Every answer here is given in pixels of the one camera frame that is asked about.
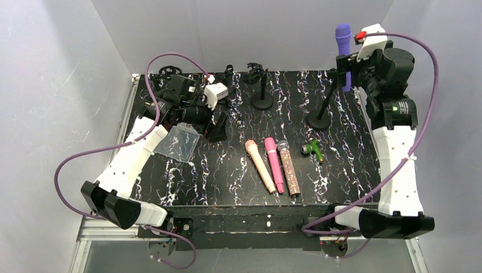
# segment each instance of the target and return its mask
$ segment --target white wall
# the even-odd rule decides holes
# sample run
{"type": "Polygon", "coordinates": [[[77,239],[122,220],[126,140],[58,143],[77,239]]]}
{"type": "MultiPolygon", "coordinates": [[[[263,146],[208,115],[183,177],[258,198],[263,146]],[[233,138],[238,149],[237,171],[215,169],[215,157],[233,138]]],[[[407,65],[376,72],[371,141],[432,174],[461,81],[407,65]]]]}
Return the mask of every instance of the white wall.
{"type": "MultiPolygon", "coordinates": [[[[325,69],[335,66],[335,27],[355,30],[380,23],[393,0],[92,0],[131,73],[142,73],[155,54],[177,51],[209,71],[232,64],[261,63],[270,70],[325,69]]],[[[172,64],[165,58],[152,72],[172,64]]]]}
{"type": "MultiPolygon", "coordinates": [[[[396,0],[383,21],[387,31],[426,42],[440,66],[433,119],[415,152],[420,199],[426,214],[435,217],[435,230],[420,237],[430,272],[480,272],[481,11],[480,1],[396,0]]],[[[407,94],[422,122],[433,82],[431,60],[417,45],[394,41],[415,56],[407,94]]]]}
{"type": "MultiPolygon", "coordinates": [[[[2,1],[0,60],[0,271],[68,272],[81,217],[57,197],[53,173],[113,143],[130,74],[90,1],[2,1]]],[[[80,187],[107,156],[60,174],[74,206],[88,209],[80,187]]]]}

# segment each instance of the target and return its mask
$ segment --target green toy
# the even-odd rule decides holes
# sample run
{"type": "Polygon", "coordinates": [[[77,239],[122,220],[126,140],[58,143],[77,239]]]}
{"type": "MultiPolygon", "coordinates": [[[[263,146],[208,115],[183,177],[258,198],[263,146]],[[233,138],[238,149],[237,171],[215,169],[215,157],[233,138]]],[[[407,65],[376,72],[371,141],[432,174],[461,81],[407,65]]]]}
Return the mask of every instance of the green toy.
{"type": "Polygon", "coordinates": [[[301,152],[304,155],[309,155],[311,154],[311,152],[315,152],[315,154],[317,155],[318,162],[323,163],[323,161],[325,161],[325,157],[321,154],[318,147],[318,143],[319,141],[315,139],[314,141],[311,142],[311,144],[303,145],[303,147],[301,148],[301,152]]]}

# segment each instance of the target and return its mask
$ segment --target red connector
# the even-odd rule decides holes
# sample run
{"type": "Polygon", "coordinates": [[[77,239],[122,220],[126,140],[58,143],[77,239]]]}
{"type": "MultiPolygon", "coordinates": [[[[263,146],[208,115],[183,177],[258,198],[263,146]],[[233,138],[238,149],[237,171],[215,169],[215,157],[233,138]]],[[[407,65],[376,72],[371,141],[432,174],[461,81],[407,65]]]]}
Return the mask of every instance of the red connector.
{"type": "Polygon", "coordinates": [[[355,39],[356,39],[357,41],[362,40],[362,39],[365,39],[365,35],[366,35],[366,34],[367,34],[366,31],[360,31],[360,32],[356,35],[355,39]]]}

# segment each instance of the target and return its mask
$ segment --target pink microphone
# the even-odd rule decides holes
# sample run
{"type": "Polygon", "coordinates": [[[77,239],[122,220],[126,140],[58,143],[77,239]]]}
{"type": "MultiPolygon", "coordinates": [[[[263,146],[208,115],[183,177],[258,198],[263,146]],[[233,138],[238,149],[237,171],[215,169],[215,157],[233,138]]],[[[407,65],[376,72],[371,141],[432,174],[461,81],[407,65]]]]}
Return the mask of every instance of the pink microphone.
{"type": "Polygon", "coordinates": [[[267,138],[264,140],[264,147],[269,157],[269,164],[271,165],[271,171],[273,171],[273,177],[275,178],[276,188],[278,192],[282,194],[285,189],[283,187],[283,176],[281,174],[280,163],[278,161],[278,153],[276,152],[276,144],[273,138],[267,138]]]}

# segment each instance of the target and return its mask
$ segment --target round stand base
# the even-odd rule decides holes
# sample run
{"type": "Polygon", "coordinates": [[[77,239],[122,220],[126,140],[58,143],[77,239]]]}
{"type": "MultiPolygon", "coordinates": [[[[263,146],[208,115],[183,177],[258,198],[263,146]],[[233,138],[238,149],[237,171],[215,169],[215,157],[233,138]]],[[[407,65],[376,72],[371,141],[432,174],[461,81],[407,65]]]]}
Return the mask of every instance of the round stand base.
{"type": "Polygon", "coordinates": [[[308,123],[308,125],[315,130],[325,131],[330,127],[331,124],[330,115],[327,111],[325,111],[321,118],[318,119],[318,114],[319,110],[312,110],[309,112],[308,116],[306,117],[306,123],[308,123]]]}
{"type": "Polygon", "coordinates": [[[271,108],[271,106],[273,106],[273,103],[273,96],[268,93],[264,93],[264,100],[262,100],[261,91],[255,92],[251,97],[251,104],[257,110],[268,110],[271,108]]]}

